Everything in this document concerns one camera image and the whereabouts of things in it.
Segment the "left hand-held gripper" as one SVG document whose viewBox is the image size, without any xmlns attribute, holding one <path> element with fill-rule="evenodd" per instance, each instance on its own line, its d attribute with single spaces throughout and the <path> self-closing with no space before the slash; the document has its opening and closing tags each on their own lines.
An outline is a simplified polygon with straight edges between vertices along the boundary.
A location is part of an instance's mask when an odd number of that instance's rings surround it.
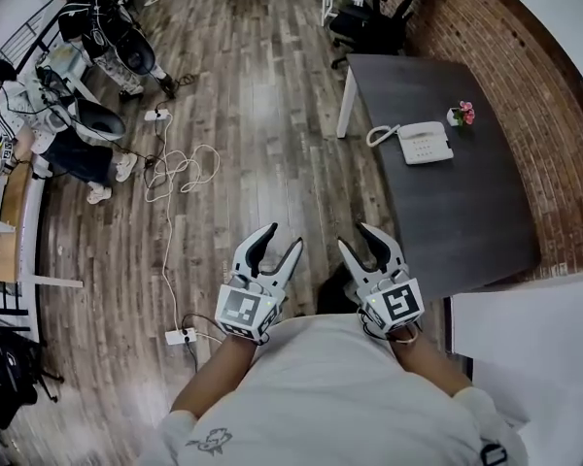
<svg viewBox="0 0 583 466">
<path fill-rule="evenodd" d="M 283 290 L 296 268 L 303 251 L 303 240 L 296 239 L 278 265 L 262 274 L 265 286 L 248 278 L 259 275 L 264 258 L 278 224 L 264 225 L 246 238 L 235 250 L 233 275 L 219 291 L 215 323 L 225 335 L 246 339 L 254 344 L 269 341 L 268 329 L 280 318 L 286 293 Z"/>
</svg>

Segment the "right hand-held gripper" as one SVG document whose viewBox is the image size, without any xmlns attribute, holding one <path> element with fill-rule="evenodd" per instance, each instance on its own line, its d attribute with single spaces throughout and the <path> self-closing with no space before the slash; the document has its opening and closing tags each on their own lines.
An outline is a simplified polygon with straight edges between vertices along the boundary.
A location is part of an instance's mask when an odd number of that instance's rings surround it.
<svg viewBox="0 0 583 466">
<path fill-rule="evenodd" d="M 361 312 L 388 339 L 397 329 L 414 326 L 425 312 L 425 305 L 417 280 L 408 274 L 397 240 L 364 222 L 357 222 L 356 228 L 375 259 L 373 267 L 365 267 L 344 239 L 338 238 L 337 244 L 356 283 Z M 373 272 L 393 274 L 381 274 L 375 280 Z"/>
</svg>

